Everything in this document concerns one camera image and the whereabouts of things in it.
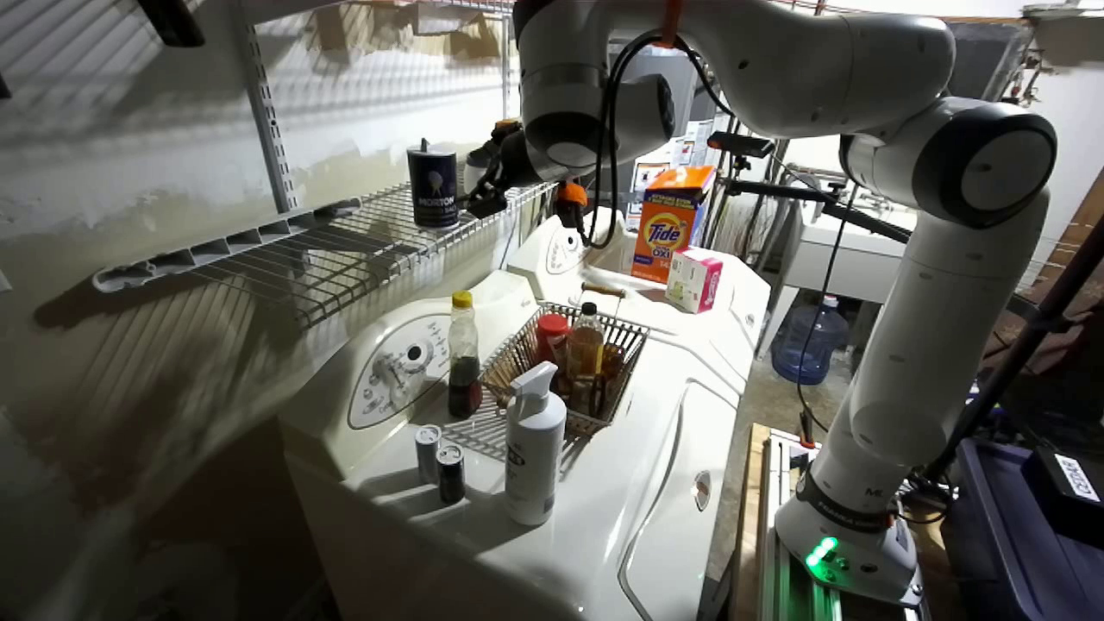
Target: green light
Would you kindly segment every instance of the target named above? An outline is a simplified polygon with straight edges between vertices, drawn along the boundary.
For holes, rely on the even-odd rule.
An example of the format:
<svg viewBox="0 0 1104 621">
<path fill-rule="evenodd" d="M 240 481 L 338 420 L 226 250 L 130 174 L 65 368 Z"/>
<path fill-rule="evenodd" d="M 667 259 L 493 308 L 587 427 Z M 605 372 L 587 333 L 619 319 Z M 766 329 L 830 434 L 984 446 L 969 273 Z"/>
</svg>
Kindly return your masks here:
<svg viewBox="0 0 1104 621">
<path fill-rule="evenodd" d="M 837 548 L 837 538 L 822 538 L 815 551 L 804 555 L 804 566 L 822 566 Z"/>
</svg>

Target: bottle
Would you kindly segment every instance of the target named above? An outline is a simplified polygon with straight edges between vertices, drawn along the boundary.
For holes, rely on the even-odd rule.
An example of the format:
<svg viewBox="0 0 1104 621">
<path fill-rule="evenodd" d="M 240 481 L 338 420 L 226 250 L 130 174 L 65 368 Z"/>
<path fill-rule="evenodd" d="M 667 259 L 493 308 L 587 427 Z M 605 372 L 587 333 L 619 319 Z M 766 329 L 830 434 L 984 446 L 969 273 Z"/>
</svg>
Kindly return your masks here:
<svg viewBox="0 0 1104 621">
<path fill-rule="evenodd" d="M 566 404 L 551 394 L 554 362 L 537 362 L 509 388 L 518 394 L 506 427 L 506 513 L 544 526 L 554 505 Z"/>
<path fill-rule="evenodd" d="M 447 324 L 447 419 L 469 419 L 478 411 L 478 329 L 474 311 L 474 293 L 453 293 L 453 324 Z"/>
<path fill-rule="evenodd" d="M 830 349 L 840 349 L 850 321 L 837 313 L 837 301 L 800 303 L 788 313 L 780 335 L 769 344 L 769 362 L 790 382 L 823 382 Z"/>
<path fill-rule="evenodd" d="M 537 362 L 554 362 L 563 365 L 563 341 L 574 333 L 574 324 L 563 313 L 543 313 L 537 324 L 531 329 L 528 344 L 528 365 Z"/>
<path fill-rule="evenodd" d="M 563 344 L 563 359 L 566 359 L 566 382 L 569 382 L 569 402 L 574 411 L 583 413 L 599 413 L 597 411 L 597 379 L 599 379 L 599 365 L 605 365 L 605 335 L 597 329 L 597 303 L 583 303 L 577 329 L 566 335 Z"/>
<path fill-rule="evenodd" d="M 551 202 L 551 213 L 558 219 L 563 227 L 583 230 L 587 203 L 591 203 L 587 188 L 566 180 L 566 184 L 558 184 L 558 193 Z"/>
</svg>

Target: jar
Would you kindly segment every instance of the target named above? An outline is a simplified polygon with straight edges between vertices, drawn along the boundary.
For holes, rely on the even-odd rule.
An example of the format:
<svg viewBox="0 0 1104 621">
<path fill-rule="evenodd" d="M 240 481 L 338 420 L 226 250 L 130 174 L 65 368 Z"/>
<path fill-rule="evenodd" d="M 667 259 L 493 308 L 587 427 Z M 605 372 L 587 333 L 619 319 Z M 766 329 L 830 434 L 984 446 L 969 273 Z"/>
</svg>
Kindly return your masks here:
<svg viewBox="0 0 1104 621">
<path fill-rule="evenodd" d="M 548 359 L 548 362 L 563 365 L 558 349 L 569 333 L 574 333 L 574 324 L 563 313 L 543 313 L 531 340 L 528 340 L 528 362 L 537 365 Z"/>
</svg>

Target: blue container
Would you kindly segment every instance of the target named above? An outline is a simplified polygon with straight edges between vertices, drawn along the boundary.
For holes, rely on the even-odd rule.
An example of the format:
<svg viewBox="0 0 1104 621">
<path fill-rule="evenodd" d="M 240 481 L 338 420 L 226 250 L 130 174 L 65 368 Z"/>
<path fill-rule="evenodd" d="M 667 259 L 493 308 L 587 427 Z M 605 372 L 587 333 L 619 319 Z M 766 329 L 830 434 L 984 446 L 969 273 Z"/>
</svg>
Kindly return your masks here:
<svg viewBox="0 0 1104 621">
<path fill-rule="evenodd" d="M 837 313 L 837 301 L 800 303 L 788 313 L 780 335 L 769 344 L 769 362 L 790 382 L 823 382 L 830 354 L 850 340 L 850 321 Z"/>
</svg>

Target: soy sauce bottle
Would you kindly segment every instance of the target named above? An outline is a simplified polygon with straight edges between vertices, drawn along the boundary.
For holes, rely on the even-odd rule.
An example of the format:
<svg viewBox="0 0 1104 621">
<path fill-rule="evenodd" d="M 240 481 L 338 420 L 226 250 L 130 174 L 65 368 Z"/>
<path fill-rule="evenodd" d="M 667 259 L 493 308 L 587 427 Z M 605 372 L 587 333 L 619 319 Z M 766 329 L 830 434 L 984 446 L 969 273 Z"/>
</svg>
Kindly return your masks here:
<svg viewBox="0 0 1104 621">
<path fill-rule="evenodd" d="M 474 311 L 474 293 L 453 293 L 453 324 L 447 324 L 447 419 L 469 419 L 478 411 L 478 329 Z"/>
</svg>

